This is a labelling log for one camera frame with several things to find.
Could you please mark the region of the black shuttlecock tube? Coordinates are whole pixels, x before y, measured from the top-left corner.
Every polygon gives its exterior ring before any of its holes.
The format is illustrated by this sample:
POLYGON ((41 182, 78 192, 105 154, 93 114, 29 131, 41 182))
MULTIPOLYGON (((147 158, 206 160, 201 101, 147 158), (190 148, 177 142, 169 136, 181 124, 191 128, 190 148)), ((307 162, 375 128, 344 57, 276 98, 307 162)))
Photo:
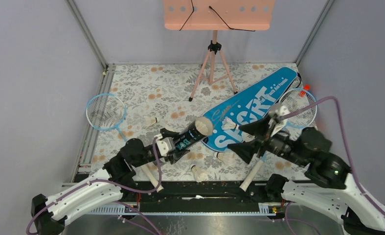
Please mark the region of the black shuttlecock tube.
POLYGON ((198 117, 190 123, 184 130, 173 137, 176 152, 189 149, 195 143, 212 135, 213 123, 206 117, 198 117))

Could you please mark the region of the floral patterned mat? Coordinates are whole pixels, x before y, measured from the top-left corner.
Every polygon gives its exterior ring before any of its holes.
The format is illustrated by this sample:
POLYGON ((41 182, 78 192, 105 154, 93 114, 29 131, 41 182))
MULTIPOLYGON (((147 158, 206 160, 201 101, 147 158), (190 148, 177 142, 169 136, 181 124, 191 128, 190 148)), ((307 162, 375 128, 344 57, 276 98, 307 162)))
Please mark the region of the floral patterned mat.
MULTIPOLYGON (((189 102, 200 67, 192 64, 117 66, 110 92, 127 107, 126 119, 119 125, 126 140, 138 138, 145 146, 150 145, 161 128, 181 131, 210 108, 233 96, 229 81, 213 85, 204 81, 197 86, 193 100, 189 102), (148 121, 149 118, 158 118, 158 123, 148 126, 145 117, 148 121)), ((245 95, 246 101, 251 93, 244 92, 244 89, 261 81, 267 84, 267 77, 283 67, 298 72, 294 63, 229 65, 238 94, 245 95)), ((118 131, 101 131, 91 160, 90 176, 114 157, 124 144, 118 131)), ((242 181, 258 161, 253 158, 247 164, 236 154, 221 161, 214 155, 218 151, 221 150, 214 151, 201 142, 194 144, 177 163, 161 165, 162 180, 196 181, 196 173, 191 170, 195 166, 198 172, 203 172, 200 176, 202 181, 242 181)), ((266 181, 272 174, 280 174, 293 181, 309 180, 304 175, 307 167, 299 167, 271 153, 266 153, 262 159, 261 168, 254 178, 256 181, 266 181)))

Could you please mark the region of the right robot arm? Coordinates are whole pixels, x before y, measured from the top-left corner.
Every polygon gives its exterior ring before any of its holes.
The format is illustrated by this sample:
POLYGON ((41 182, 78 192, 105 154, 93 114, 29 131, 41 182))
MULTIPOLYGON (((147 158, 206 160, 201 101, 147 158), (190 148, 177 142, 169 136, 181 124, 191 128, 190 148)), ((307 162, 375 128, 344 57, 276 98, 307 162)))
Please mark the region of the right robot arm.
POLYGON ((283 130, 285 122, 266 117, 239 126, 254 136, 249 142, 229 144, 228 148, 249 163, 253 156, 274 154, 300 167, 315 185, 333 194, 326 197, 304 188, 279 174, 268 179, 264 194, 273 202, 295 202, 328 216, 350 235, 385 235, 385 205, 371 197, 356 182, 354 170, 331 153, 331 141, 314 127, 306 127, 296 140, 283 130))

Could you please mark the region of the blue badminton racket right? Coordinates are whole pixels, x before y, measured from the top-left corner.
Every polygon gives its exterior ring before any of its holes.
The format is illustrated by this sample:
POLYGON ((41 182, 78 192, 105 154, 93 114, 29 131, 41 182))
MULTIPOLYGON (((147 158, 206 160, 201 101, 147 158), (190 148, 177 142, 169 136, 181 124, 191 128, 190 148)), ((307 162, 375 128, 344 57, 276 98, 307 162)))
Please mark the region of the blue badminton racket right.
MULTIPOLYGON (((279 102, 288 107, 290 113, 296 112, 306 106, 316 102, 316 99, 305 89, 296 88, 285 92, 280 98, 279 102)), ((287 118, 286 126, 294 128, 304 128, 309 126, 315 119, 317 107, 313 106, 302 113, 287 118)))

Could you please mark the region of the blue badminton racket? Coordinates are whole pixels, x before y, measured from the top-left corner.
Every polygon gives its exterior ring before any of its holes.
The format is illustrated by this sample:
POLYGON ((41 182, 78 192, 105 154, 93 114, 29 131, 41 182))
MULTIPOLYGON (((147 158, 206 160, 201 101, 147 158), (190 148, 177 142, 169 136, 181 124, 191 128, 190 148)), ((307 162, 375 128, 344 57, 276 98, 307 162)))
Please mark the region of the blue badminton racket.
MULTIPOLYGON (((123 101, 114 94, 103 93, 93 97, 86 105, 86 117, 89 124, 96 130, 109 131, 116 129, 124 136, 119 125, 125 120, 127 109, 123 101)), ((149 171, 147 164, 147 148, 139 139, 125 141, 125 145, 118 151, 117 155, 106 162, 90 177, 90 182, 109 183, 121 189, 136 193, 152 193, 163 190, 161 178, 155 179, 149 171), (152 189, 140 190, 134 188, 136 185, 133 177, 136 175, 135 167, 141 167, 154 186, 152 189)))
MULTIPOLYGON (((279 102, 288 107, 290 113, 296 112, 306 106, 316 102, 316 99, 305 89, 296 88, 285 92, 280 98, 279 102)), ((309 126, 315 119, 317 107, 313 106, 302 113, 287 118, 286 126, 294 128, 304 128, 309 126)))

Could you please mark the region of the blue badminton racket left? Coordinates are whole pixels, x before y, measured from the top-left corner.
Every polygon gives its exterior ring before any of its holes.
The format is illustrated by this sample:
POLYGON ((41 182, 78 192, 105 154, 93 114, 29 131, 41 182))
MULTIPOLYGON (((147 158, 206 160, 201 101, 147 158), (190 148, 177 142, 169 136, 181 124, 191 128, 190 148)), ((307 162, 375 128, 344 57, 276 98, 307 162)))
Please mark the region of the blue badminton racket left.
MULTIPOLYGON (((86 105, 86 117, 89 124, 96 130, 109 131, 116 129, 124 136, 119 125, 125 120, 127 109, 123 101, 114 94, 103 93, 93 97, 86 105)), ((118 151, 117 155, 106 162, 90 177, 90 182, 109 183, 121 189, 136 193, 152 193, 163 190, 161 178, 155 179, 149 171, 147 164, 147 148, 139 139, 125 141, 125 145, 118 151), (135 167, 141 167, 154 186, 152 189, 140 190, 134 188, 136 185, 133 177, 136 175, 135 167)))

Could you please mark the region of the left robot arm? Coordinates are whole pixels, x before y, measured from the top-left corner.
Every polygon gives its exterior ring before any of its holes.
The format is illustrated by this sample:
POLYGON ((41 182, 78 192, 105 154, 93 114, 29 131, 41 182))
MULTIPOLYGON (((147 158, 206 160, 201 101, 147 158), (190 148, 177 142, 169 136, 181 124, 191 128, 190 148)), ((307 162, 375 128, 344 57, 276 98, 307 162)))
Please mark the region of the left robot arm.
POLYGON ((59 235, 75 219, 99 206, 120 199, 131 201, 136 194, 161 192, 162 172, 155 178, 147 164, 155 162, 158 168, 161 160, 174 164, 201 138, 194 130, 162 128, 148 146, 140 139, 129 139, 116 156, 85 180, 56 195, 35 196, 26 233, 32 234, 34 225, 36 235, 59 235))

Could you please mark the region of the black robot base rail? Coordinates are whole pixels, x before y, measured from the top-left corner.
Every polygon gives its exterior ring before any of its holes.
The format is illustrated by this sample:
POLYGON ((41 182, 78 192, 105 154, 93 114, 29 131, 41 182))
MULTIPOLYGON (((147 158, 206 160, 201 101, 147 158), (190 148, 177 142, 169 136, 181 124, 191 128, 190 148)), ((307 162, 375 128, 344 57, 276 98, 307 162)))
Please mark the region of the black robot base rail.
POLYGON ((159 192, 125 192, 120 199, 134 203, 141 212, 255 214, 281 212, 287 202, 270 198, 266 181, 255 181, 246 191, 239 181, 163 182, 159 192))

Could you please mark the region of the blue racket cover bag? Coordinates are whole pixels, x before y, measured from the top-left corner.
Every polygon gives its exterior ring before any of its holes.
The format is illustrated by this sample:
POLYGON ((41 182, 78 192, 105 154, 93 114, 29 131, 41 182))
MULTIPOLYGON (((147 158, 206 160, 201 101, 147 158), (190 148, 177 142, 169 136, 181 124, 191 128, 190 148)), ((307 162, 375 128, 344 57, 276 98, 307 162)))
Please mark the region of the blue racket cover bag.
POLYGON ((241 131, 222 129, 223 120, 227 117, 242 125, 262 119, 297 77, 296 71, 282 67, 205 112, 203 116, 212 121, 214 130, 202 143, 212 151, 224 152, 228 144, 242 142, 241 131))

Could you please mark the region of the pink music stand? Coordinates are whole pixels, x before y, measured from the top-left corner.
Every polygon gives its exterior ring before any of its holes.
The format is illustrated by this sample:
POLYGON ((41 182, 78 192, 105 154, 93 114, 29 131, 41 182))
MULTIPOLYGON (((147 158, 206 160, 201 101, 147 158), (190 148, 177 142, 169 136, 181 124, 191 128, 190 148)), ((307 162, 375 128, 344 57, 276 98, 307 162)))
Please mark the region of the pink music stand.
POLYGON ((202 80, 214 85, 229 79, 233 93, 238 90, 227 65, 219 31, 266 31, 270 28, 275 0, 164 0, 164 26, 169 30, 205 30, 212 39, 189 97, 192 101, 202 80))

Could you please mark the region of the white shuttlecock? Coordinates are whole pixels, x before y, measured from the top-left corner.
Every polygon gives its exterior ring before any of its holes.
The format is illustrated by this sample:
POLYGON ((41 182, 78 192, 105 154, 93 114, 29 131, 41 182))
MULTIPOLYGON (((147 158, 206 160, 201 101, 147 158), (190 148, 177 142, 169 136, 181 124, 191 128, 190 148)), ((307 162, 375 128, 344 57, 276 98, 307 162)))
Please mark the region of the white shuttlecock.
POLYGON ((214 152, 213 156, 227 165, 231 165, 235 161, 234 152, 232 151, 214 152))
POLYGON ((239 125, 237 123, 235 123, 229 117, 225 117, 222 121, 221 129, 222 130, 238 130, 239 125))
POLYGON ((152 126, 156 123, 158 123, 159 119, 157 117, 147 117, 144 116, 144 125, 146 127, 152 126))
POLYGON ((194 180, 197 183, 203 182, 208 179, 208 172, 195 164, 191 166, 191 172, 193 174, 194 180))
POLYGON ((243 142, 250 142, 250 141, 253 141, 255 139, 255 136, 250 135, 250 134, 245 133, 245 132, 242 132, 241 136, 242 136, 243 142))

